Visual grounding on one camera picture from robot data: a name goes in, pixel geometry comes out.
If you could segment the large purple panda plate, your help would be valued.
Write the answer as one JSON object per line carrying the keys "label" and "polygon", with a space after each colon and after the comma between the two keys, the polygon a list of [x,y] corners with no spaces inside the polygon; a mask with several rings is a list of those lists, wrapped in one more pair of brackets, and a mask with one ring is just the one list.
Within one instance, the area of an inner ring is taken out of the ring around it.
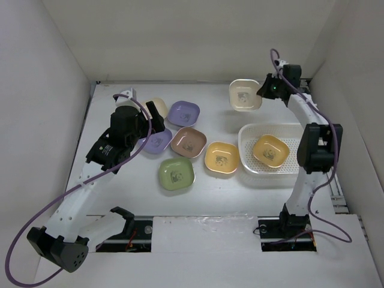
{"label": "large purple panda plate", "polygon": [[162,132],[152,134],[143,151],[149,154],[160,154],[168,147],[172,138],[173,134],[167,128]]}

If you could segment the aluminium rail right side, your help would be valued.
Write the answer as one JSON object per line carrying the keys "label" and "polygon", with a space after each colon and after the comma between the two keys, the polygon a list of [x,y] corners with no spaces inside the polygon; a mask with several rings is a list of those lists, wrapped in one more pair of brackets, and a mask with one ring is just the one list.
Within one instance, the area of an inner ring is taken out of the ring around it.
{"label": "aluminium rail right side", "polygon": [[296,154],[299,175],[287,204],[291,214],[312,215],[314,195],[335,176],[343,128],[332,123],[316,107],[310,94],[300,90],[290,96],[288,108],[299,120],[304,133]]}

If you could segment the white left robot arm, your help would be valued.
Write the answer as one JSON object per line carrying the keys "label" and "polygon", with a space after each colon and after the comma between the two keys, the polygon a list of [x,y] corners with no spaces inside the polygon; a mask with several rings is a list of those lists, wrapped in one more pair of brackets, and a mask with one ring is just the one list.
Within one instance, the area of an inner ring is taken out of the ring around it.
{"label": "white left robot arm", "polygon": [[115,235],[129,237],[134,215],[119,206],[92,224],[85,224],[85,220],[120,168],[138,155],[151,135],[164,130],[164,119],[153,101],[141,105],[130,98],[127,105],[118,106],[110,116],[109,128],[87,153],[76,186],[60,198],[61,204],[43,227],[32,227],[28,232],[35,251],[72,273],[103,241]]}

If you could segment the brown panda plate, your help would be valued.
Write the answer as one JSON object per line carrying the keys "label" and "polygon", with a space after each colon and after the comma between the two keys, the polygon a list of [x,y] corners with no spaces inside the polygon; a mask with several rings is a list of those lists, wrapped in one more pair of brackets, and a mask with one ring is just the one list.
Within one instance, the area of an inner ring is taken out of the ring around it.
{"label": "brown panda plate", "polygon": [[186,158],[198,157],[206,146],[206,136],[191,127],[183,127],[173,137],[170,146],[172,150]]}

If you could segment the beige panda plate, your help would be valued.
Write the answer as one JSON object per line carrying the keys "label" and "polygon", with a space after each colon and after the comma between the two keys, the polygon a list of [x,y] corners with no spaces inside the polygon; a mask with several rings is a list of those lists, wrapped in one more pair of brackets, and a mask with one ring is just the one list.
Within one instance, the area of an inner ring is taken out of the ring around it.
{"label": "beige panda plate", "polygon": [[262,97],[257,95],[260,88],[253,79],[236,79],[229,85],[229,103],[238,112],[258,110],[262,105]]}

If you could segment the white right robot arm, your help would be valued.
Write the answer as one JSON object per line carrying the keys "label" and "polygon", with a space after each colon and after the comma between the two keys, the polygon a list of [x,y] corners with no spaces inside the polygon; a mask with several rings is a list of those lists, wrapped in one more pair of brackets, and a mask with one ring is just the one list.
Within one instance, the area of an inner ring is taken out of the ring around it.
{"label": "white right robot arm", "polygon": [[304,129],[296,153],[298,177],[274,225],[277,235],[272,237],[272,244],[278,245],[311,233],[306,228],[310,217],[315,216],[311,204],[315,194],[334,178],[343,128],[332,123],[316,107],[310,94],[300,90],[299,65],[282,60],[272,63],[275,72],[267,74],[257,95],[266,99],[281,99]]}

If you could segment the cream panda plate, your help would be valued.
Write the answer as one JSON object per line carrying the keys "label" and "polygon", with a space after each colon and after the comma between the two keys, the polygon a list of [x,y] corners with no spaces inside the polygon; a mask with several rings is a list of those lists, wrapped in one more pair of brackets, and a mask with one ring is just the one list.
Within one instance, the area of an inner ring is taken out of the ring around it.
{"label": "cream panda plate", "polygon": [[145,108],[145,110],[147,111],[148,115],[150,116],[150,118],[152,119],[152,115],[146,105],[147,102],[153,102],[153,104],[155,105],[159,115],[163,118],[163,119],[166,119],[167,115],[168,115],[168,108],[165,104],[165,102],[161,99],[161,98],[152,98],[152,99],[149,99],[149,100],[144,100],[143,102],[141,102],[141,105]]}

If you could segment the white perforated plastic bin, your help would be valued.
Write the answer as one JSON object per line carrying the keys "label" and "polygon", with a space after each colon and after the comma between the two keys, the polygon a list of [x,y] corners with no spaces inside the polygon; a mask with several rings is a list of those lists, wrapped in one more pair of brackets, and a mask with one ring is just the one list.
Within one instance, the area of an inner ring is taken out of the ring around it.
{"label": "white perforated plastic bin", "polygon": [[[299,124],[247,124],[238,133],[239,156],[248,174],[248,185],[259,188],[292,188],[299,173],[296,153],[304,129]],[[269,167],[253,154],[253,147],[264,135],[272,135],[284,142],[287,158],[280,167]]]}

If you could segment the small purple panda plate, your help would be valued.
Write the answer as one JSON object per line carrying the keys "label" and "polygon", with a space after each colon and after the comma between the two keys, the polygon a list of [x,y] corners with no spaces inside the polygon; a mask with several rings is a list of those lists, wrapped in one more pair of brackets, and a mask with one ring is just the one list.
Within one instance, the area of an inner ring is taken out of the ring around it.
{"label": "small purple panda plate", "polygon": [[192,127],[198,120],[200,107],[188,101],[177,101],[169,109],[167,118],[173,125]]}

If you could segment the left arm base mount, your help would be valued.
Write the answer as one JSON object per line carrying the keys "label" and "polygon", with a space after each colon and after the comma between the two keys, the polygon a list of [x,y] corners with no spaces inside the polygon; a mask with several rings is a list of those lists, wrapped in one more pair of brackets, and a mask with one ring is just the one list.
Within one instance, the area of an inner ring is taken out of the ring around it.
{"label": "left arm base mount", "polygon": [[115,207],[110,210],[113,215],[120,215],[124,219],[124,226],[120,233],[109,237],[96,246],[96,252],[126,252],[150,253],[152,244],[153,217],[135,216],[133,213]]}

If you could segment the yellow panda plate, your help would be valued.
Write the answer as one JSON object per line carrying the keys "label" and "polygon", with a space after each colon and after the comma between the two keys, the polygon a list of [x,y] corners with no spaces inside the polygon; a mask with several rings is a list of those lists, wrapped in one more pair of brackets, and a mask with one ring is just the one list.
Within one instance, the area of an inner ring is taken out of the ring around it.
{"label": "yellow panda plate", "polygon": [[253,156],[271,168],[281,167],[290,154],[289,147],[273,135],[262,135],[253,146]]}
{"label": "yellow panda plate", "polygon": [[208,145],[205,166],[210,171],[229,175],[237,170],[239,162],[239,150],[236,145],[224,142],[212,142]]}

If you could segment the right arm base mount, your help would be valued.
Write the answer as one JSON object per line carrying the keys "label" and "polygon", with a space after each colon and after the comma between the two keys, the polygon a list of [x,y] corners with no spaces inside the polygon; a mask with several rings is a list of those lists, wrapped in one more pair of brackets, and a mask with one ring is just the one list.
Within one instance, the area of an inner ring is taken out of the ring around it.
{"label": "right arm base mount", "polygon": [[313,234],[304,231],[297,227],[284,231],[278,217],[259,217],[253,234],[260,238],[263,252],[316,252]]}

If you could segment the green panda plate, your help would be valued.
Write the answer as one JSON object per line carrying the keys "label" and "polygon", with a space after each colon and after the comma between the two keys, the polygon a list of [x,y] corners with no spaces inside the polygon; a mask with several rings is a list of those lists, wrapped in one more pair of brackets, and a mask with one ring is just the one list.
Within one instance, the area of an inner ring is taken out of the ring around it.
{"label": "green panda plate", "polygon": [[161,186],[167,191],[185,189],[195,181],[192,162],[185,157],[169,158],[161,162],[158,169]]}

